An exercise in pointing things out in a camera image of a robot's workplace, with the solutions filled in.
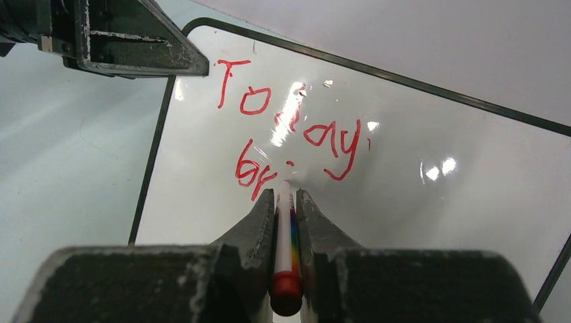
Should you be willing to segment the red whiteboard marker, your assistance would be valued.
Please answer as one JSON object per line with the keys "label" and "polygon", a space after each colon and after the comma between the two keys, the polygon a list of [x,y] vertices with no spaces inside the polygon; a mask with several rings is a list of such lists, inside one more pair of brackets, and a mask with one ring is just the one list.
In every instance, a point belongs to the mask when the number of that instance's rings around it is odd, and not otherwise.
{"label": "red whiteboard marker", "polygon": [[274,272],[291,272],[300,276],[298,228],[294,197],[290,184],[283,181],[276,198],[277,236]]}

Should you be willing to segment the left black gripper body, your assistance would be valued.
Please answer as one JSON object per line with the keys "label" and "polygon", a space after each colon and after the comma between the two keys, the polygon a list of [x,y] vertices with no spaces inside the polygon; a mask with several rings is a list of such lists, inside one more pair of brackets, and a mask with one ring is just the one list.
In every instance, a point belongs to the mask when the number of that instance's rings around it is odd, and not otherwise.
{"label": "left black gripper body", "polygon": [[75,1],[2,1],[1,56],[17,44],[42,48],[42,37],[54,39],[54,54],[68,69],[80,70],[76,61]]}

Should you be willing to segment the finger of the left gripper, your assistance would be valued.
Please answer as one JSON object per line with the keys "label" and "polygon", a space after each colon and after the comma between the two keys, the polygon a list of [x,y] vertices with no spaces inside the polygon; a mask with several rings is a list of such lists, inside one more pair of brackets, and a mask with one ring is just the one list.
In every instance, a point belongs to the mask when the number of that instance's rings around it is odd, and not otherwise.
{"label": "finger of the left gripper", "polygon": [[206,76],[208,58],[155,1],[74,1],[75,60],[103,75]]}

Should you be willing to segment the red marker cap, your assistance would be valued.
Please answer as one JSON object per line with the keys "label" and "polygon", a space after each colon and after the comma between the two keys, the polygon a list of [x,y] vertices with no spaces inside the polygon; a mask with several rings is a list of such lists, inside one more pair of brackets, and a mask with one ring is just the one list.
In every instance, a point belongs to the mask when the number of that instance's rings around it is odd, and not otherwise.
{"label": "red marker cap", "polygon": [[302,308],[302,277],[294,271],[275,273],[270,280],[268,293],[271,308],[277,315],[293,316]]}

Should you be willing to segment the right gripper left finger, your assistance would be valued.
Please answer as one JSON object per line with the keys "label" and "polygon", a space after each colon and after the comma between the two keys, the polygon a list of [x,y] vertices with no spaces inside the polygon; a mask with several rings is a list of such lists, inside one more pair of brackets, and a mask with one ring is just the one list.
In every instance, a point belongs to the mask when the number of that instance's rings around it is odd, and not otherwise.
{"label": "right gripper left finger", "polygon": [[39,267],[13,322],[270,322],[275,197],[207,245],[80,246]]}

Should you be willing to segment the white board black frame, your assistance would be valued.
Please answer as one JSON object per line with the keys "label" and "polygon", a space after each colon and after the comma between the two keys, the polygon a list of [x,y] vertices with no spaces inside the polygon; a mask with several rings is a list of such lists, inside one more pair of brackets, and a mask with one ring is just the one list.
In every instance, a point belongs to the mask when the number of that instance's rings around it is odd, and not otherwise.
{"label": "white board black frame", "polygon": [[505,256],[542,307],[570,257],[570,127],[210,18],[168,80],[129,241],[211,242],[283,181],[373,248]]}

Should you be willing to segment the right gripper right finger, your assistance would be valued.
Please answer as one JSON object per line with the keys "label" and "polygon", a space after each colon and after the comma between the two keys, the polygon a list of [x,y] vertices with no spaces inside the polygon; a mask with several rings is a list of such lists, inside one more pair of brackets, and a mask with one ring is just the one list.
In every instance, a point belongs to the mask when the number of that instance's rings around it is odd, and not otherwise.
{"label": "right gripper right finger", "polygon": [[539,322],[515,268],[486,250],[369,249],[296,193],[303,322]]}

